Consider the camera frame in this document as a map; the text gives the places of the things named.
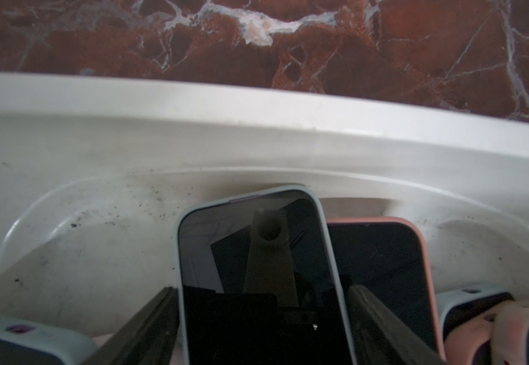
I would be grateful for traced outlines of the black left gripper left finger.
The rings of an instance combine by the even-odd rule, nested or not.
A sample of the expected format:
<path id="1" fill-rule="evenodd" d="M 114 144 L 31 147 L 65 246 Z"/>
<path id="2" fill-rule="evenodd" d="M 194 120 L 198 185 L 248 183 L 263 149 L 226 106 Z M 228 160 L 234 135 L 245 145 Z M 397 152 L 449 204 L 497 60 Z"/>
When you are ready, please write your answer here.
<path id="1" fill-rule="evenodd" d="M 179 298 L 164 287 L 85 364 L 169 364 L 179 330 Z"/>

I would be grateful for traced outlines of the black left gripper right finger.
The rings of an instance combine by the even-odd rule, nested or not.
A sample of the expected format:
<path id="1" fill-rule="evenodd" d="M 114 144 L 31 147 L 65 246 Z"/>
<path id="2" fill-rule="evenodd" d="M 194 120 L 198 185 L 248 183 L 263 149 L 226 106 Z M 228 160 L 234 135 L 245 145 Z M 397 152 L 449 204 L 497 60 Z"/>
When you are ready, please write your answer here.
<path id="1" fill-rule="evenodd" d="M 357 363 L 445 363 L 366 287 L 348 289 L 347 308 Z"/>

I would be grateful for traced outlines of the phone with pink case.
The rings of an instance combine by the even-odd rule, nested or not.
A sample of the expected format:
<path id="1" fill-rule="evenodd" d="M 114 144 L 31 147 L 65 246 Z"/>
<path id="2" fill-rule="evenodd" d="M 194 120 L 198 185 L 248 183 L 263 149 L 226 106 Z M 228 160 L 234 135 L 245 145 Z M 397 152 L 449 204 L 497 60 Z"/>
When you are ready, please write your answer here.
<path id="1" fill-rule="evenodd" d="M 344 289 L 367 287 L 430 349 L 445 360 L 426 243 L 399 217 L 327 220 Z"/>

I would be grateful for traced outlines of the phone with light blue case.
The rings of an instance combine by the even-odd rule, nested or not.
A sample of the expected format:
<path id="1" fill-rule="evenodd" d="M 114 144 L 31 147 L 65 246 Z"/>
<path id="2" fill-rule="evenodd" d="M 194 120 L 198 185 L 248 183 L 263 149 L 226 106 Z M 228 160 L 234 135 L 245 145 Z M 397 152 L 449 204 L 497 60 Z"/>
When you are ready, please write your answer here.
<path id="1" fill-rule="evenodd" d="M 175 233 L 186 364 L 355 364 L 322 206 L 302 185 L 206 202 Z"/>

